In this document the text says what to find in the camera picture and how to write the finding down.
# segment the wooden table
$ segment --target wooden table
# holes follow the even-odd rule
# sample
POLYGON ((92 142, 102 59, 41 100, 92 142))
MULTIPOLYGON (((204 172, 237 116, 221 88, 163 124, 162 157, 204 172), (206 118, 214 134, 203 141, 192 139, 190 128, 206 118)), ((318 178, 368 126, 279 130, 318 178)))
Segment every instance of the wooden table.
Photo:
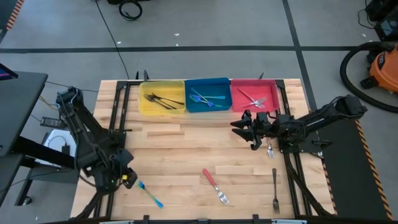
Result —
MULTIPOLYGON (((292 114, 297 118, 307 114, 300 80, 284 81, 292 114)), ((116 82, 102 81, 99 88, 94 116, 104 128, 109 126, 116 82)), ((158 208, 136 185, 132 189, 121 187, 114 195, 113 220, 142 220, 144 215, 150 215, 151 220, 251 219, 253 214, 259 214, 260 218, 294 217, 284 158, 276 140, 272 141, 275 159, 267 155, 266 143, 257 151, 250 150, 250 143, 231 131, 229 123, 241 117, 241 113, 232 111, 141 115, 138 92, 138 86, 131 87, 126 116, 125 128, 132 129, 126 139, 126 148, 134 155, 130 166, 164 208, 158 208), (203 175, 204 168, 227 195, 228 206, 219 201, 203 175), (277 169, 280 215, 272 208, 272 168, 277 169)), ((308 188, 326 210, 334 213, 321 160, 309 154, 302 154, 301 160, 308 188)), ((304 214, 302 194, 297 186, 296 189, 300 211, 304 214)), ((94 192, 79 180, 71 217, 83 210, 94 192)))

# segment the black fork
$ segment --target black fork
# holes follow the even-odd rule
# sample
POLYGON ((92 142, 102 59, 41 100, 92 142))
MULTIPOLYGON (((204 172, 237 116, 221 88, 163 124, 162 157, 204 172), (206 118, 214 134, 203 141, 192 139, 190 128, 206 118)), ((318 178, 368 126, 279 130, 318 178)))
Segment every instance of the black fork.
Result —
POLYGON ((272 169, 272 176, 274 178, 274 192, 275 192, 275 198, 272 201, 272 205, 274 206, 274 212, 275 214, 279 214, 279 202, 278 199, 276 198, 276 169, 272 169))

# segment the yellow bin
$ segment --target yellow bin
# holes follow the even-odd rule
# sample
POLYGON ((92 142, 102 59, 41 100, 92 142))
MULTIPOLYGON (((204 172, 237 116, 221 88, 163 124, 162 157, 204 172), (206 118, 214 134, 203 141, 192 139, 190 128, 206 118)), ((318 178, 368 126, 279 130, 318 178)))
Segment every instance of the yellow bin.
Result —
POLYGON ((139 85, 139 112, 144 115, 170 115, 185 112, 185 84, 184 81, 143 82, 139 85), (145 95, 156 95, 162 100, 148 100, 145 95))

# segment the blue bin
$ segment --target blue bin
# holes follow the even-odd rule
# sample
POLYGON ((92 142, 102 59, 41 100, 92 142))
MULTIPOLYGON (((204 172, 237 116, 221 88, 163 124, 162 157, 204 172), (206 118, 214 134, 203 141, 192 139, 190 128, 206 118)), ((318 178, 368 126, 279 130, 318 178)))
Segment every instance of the blue bin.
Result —
POLYGON ((229 110, 232 106, 231 89, 228 78, 206 78, 185 81, 185 103, 187 110, 191 113, 207 111, 229 110), (192 88, 199 92, 201 96, 225 96, 225 100, 207 98, 208 101, 220 107, 210 107, 206 103, 195 102, 190 99, 190 94, 196 95, 192 88))

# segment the pink bin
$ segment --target pink bin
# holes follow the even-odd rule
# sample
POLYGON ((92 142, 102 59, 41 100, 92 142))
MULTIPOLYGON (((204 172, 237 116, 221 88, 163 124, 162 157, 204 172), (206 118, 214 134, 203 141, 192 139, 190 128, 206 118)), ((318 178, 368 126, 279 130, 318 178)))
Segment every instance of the pink bin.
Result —
POLYGON ((243 112, 246 109, 249 109, 252 112, 274 112, 279 108, 275 80, 232 79, 231 93, 232 110, 234 112, 243 112), (245 91, 247 94, 253 97, 254 100, 266 97, 267 100, 262 103, 265 108, 258 108, 254 105, 247 106, 252 101, 243 93, 241 93, 238 88, 245 91))

